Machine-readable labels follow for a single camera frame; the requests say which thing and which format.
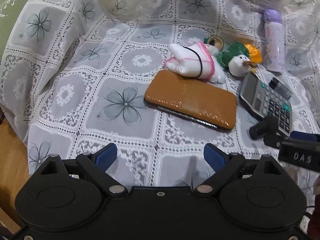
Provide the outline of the green washi tape roll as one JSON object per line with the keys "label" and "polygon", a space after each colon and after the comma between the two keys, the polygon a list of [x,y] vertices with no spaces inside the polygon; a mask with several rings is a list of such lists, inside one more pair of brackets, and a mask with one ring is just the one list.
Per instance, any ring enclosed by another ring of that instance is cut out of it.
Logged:
{"label": "green washi tape roll", "polygon": [[224,48],[224,41],[219,36],[210,36],[207,40],[207,44],[215,46],[219,51],[223,50]]}

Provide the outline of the white lace floral sofa cover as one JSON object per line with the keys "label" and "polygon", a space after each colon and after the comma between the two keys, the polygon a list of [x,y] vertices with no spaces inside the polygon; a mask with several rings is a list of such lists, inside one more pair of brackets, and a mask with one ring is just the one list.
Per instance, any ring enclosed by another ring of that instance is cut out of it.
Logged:
{"label": "white lace floral sofa cover", "polygon": [[1,57],[1,109],[27,147],[30,173],[51,154],[72,159],[111,142],[109,174],[126,186],[196,186],[212,171],[208,142],[248,159],[278,155],[248,134],[255,119],[241,106],[220,132],[144,104],[170,58],[168,45],[219,36],[266,49],[262,13],[281,11],[285,64],[279,79],[293,92],[292,129],[319,132],[319,0],[28,0]]}

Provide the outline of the green white radish plush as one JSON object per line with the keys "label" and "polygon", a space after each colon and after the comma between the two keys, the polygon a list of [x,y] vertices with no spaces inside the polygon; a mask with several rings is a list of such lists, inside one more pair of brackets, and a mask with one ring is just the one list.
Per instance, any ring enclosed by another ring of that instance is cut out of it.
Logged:
{"label": "green white radish plush", "polygon": [[228,69],[234,77],[244,77],[250,71],[249,51],[241,42],[235,42],[220,51],[216,58],[220,66]]}

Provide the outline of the brown leather phone case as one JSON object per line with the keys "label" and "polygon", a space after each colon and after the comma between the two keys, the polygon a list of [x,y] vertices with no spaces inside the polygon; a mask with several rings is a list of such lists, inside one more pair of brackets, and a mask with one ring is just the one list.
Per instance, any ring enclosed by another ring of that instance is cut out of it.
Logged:
{"label": "brown leather phone case", "polygon": [[236,123],[233,93],[169,70],[157,73],[144,101],[149,107],[220,131],[230,131]]}

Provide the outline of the green embroidered cushion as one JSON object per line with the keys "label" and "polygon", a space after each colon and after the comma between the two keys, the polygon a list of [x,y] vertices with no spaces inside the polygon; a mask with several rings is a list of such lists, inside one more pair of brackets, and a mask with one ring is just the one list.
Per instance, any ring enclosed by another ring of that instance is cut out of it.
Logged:
{"label": "green embroidered cushion", "polygon": [[28,0],[1,0],[1,57],[14,24]]}

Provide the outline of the grey desk calculator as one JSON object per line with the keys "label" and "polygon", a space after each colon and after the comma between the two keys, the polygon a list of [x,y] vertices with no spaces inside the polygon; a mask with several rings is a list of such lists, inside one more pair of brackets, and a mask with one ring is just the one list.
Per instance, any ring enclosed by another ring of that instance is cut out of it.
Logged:
{"label": "grey desk calculator", "polygon": [[290,135],[293,117],[291,103],[254,73],[249,72],[245,76],[239,100],[248,113],[259,121],[269,115],[275,116],[279,134]]}

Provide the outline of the purple thermos bottle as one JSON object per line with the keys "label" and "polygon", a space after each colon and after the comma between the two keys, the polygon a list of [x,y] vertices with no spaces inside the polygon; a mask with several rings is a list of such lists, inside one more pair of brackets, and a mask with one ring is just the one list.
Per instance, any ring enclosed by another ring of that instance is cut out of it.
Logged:
{"label": "purple thermos bottle", "polygon": [[285,64],[285,49],[281,13],[274,9],[265,9],[263,22],[266,38],[266,69],[274,73],[282,73]]}

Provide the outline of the black capped glitter vial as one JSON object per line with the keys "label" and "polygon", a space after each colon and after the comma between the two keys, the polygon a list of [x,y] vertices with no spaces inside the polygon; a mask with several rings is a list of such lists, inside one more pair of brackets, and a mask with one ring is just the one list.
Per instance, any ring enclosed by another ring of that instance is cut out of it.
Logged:
{"label": "black capped glitter vial", "polygon": [[269,86],[281,95],[284,99],[290,100],[292,96],[291,90],[289,90],[282,82],[280,82],[276,77],[273,77],[269,83]]}

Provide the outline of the orange satin pouch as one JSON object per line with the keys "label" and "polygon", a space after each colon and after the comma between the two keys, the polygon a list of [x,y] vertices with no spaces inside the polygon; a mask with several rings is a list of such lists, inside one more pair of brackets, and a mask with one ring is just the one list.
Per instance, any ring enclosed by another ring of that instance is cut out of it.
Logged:
{"label": "orange satin pouch", "polygon": [[262,57],[262,54],[261,54],[260,50],[257,47],[255,47],[255,46],[253,46],[251,44],[247,44],[247,43],[245,43],[244,46],[247,48],[248,53],[249,53],[250,61],[253,64],[262,63],[263,57]]}

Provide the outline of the white pink folded cloth pouch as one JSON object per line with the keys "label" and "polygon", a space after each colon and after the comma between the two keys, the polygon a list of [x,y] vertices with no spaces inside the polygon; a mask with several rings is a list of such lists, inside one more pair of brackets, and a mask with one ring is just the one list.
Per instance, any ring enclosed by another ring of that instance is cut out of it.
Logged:
{"label": "white pink folded cloth pouch", "polygon": [[225,71],[217,60],[219,50],[210,44],[197,42],[189,47],[176,43],[168,45],[172,57],[164,66],[183,77],[223,84],[226,79]]}

